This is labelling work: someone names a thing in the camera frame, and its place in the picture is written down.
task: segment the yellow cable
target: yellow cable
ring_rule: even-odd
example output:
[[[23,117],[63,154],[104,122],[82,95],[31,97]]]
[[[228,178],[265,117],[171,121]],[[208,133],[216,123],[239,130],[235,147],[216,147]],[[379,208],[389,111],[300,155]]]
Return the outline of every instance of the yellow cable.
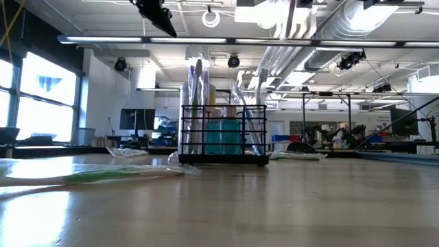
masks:
[[[3,20],[5,21],[5,30],[8,29],[8,20],[6,19],[6,8],[5,8],[5,0],[2,1],[3,6]],[[9,34],[6,34],[6,42],[8,43],[8,50],[9,50],[9,59],[11,64],[14,64],[12,61],[12,50],[11,50],[11,43],[9,41]]]
[[[26,0],[23,0],[23,1],[21,2],[21,5],[20,5],[19,10],[16,12],[14,18],[13,18],[12,21],[11,21],[11,25],[8,27],[8,29],[6,30],[6,33],[3,35],[3,37],[1,37],[1,40],[0,40],[0,46],[2,46],[3,42],[5,41],[5,38],[6,38],[6,37],[9,35],[9,33],[11,32],[11,29],[12,29],[12,27],[14,26],[16,19],[19,17],[20,12],[21,12],[21,10],[23,9],[23,7],[24,7],[24,5],[25,5],[25,2],[26,2]]]

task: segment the ceiling pipe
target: ceiling pipe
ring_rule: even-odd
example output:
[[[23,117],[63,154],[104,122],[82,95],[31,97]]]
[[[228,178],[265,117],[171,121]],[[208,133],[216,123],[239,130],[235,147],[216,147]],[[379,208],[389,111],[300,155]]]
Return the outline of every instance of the ceiling pipe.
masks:
[[[363,9],[363,2],[357,0],[347,0],[340,6],[333,16],[327,21],[326,25],[321,26],[320,31],[316,33],[316,38],[328,38],[335,40],[361,39],[365,38],[371,32],[381,26],[385,20],[396,11],[397,7],[384,7]],[[365,11],[375,11],[378,16],[374,23],[371,20],[363,20]],[[319,71],[325,68],[329,63],[340,57],[339,51],[318,51],[316,48],[304,48],[297,55],[296,59],[288,68],[282,72],[281,77],[284,78],[281,85],[285,84],[290,78],[292,71],[305,69],[307,71]]]

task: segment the fluorescent light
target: fluorescent light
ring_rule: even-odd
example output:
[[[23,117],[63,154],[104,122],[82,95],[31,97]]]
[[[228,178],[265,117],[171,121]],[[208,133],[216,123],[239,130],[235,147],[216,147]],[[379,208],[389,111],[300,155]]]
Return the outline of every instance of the fluorescent light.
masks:
[[[225,38],[151,38],[152,43],[216,43],[224,44]]]
[[[392,47],[396,42],[390,41],[343,41],[343,40],[326,40],[321,41],[321,45],[326,46],[364,46],[364,47]]]
[[[439,47],[439,42],[407,42],[405,47]]]
[[[336,47],[336,48],[331,48],[331,47],[316,47],[316,50],[318,51],[346,51],[346,52],[362,52],[363,49],[361,48],[345,48],[345,47]]]
[[[132,5],[128,0],[122,1],[122,0],[82,0],[85,3],[113,3],[117,5]],[[210,1],[208,3],[204,1],[166,1],[163,3],[164,5],[176,5],[176,4],[183,4],[183,5],[211,5],[211,6],[224,6],[224,3],[221,1]]]
[[[401,99],[376,99],[368,101],[369,104],[395,104],[399,102],[404,102],[405,100]]]
[[[153,92],[179,92],[180,89],[139,89],[138,91],[153,91]]]
[[[310,40],[277,40],[273,38],[237,38],[237,44],[249,44],[249,45],[310,45]]]
[[[96,36],[68,36],[66,39],[70,42],[118,42],[118,43],[142,43],[139,37],[96,37]]]

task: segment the overhead camera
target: overhead camera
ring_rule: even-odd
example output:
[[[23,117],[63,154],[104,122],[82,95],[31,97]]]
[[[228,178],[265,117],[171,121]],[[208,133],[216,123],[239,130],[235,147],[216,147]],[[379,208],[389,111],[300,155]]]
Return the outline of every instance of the overhead camera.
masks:
[[[128,64],[125,58],[118,58],[115,63],[115,70],[118,72],[125,72],[128,70]]]
[[[172,26],[172,13],[168,8],[162,8],[164,0],[130,0],[139,9],[139,14],[151,21],[151,24],[176,38],[177,33]]]
[[[342,56],[342,60],[337,64],[337,68],[341,70],[352,69],[352,67],[359,64],[359,61],[364,59],[366,59],[364,50],[362,52],[352,52],[347,56]]]
[[[391,90],[392,90],[392,86],[390,86],[389,83],[385,83],[382,86],[373,88],[372,93],[387,93],[390,92]]]
[[[228,59],[227,65],[229,68],[237,68],[239,67],[239,58],[237,54],[230,55],[230,58]]]

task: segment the computer monitor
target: computer monitor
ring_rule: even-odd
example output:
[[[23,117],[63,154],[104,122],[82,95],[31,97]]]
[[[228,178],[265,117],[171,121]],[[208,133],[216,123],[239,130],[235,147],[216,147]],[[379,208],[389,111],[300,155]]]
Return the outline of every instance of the computer monitor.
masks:
[[[392,119],[392,123],[410,112],[410,110],[391,108],[390,118]],[[392,134],[398,136],[419,135],[418,115],[416,113],[413,113],[404,120],[401,120],[400,122],[394,124],[392,126]]]
[[[153,130],[156,110],[154,109],[122,109],[121,130]]]

